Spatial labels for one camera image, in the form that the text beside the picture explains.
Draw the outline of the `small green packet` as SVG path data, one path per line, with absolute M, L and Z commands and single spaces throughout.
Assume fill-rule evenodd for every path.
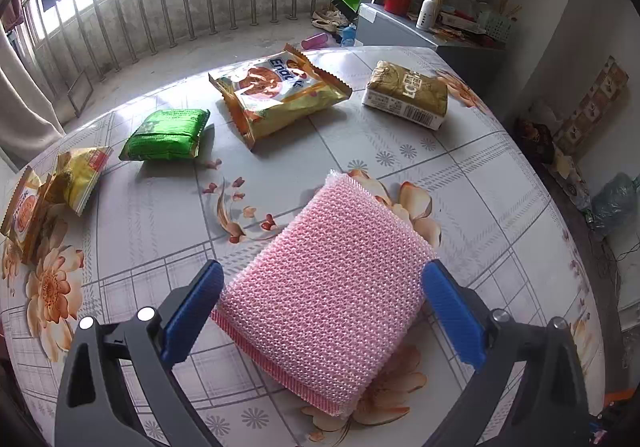
M 122 161 L 189 160 L 198 156 L 210 111 L 164 109 L 146 117 L 119 154 Z

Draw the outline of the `yellow crumpled snack packet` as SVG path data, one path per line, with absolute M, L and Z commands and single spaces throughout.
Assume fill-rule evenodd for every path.
M 63 152 L 56 160 L 44 198 L 50 204 L 66 204 L 81 215 L 112 152 L 108 146 Z

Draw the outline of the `pink knitted scrub sponge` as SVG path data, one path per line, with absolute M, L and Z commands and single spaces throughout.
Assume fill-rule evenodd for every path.
M 435 256 L 409 222 L 332 172 L 224 287 L 212 318 L 274 381 L 344 417 L 416 319 Z

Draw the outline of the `small white bottle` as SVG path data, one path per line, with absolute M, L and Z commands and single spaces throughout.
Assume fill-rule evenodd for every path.
M 434 26 L 437 18 L 437 4 L 434 0 L 424 0 L 422 2 L 418 19 L 416 20 L 416 28 L 427 31 Z

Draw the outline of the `white plastic basket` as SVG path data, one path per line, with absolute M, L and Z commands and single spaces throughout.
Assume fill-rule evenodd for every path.
M 507 44 L 513 27 L 513 20 L 494 10 L 487 10 L 478 15 L 477 22 L 487 37 Z

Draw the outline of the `large water jug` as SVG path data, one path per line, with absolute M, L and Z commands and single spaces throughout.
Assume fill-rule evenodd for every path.
M 592 198 L 593 229 L 602 237 L 608 236 L 634 218 L 639 211 L 639 178 L 617 173 Z

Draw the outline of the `small gold tissue pack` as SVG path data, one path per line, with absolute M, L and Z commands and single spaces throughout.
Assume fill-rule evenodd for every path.
M 379 60 L 368 81 L 362 103 L 437 131 L 448 112 L 448 88 L 436 78 Z

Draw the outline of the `orange brown snack packet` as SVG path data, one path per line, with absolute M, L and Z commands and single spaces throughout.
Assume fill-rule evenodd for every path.
M 6 206 L 1 233 L 17 246 L 23 264 L 28 264 L 32 260 L 32 252 L 35 250 L 44 212 L 49 207 L 46 193 L 50 181 L 51 175 L 41 181 L 35 170 L 27 166 Z

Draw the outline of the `yellow orange snack bag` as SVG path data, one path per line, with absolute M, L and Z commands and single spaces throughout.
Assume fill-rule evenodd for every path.
M 352 95 L 347 83 L 290 44 L 277 54 L 235 66 L 224 76 L 210 77 L 209 82 L 222 95 L 248 148 Z

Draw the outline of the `patterned cardboard roll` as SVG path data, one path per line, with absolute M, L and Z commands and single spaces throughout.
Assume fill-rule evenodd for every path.
M 577 108 L 566 118 L 553 135 L 554 144 L 564 155 L 574 155 L 577 149 L 599 125 L 626 89 L 627 72 L 608 56 L 588 92 L 582 97 Z

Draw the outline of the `grey low cabinet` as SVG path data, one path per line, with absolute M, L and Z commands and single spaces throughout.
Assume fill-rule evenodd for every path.
M 486 95 L 506 58 L 506 52 L 473 42 L 445 39 L 421 31 L 403 17 L 387 13 L 381 5 L 363 3 L 359 7 L 356 39 L 363 45 L 428 48 L 454 69 L 477 94 Z

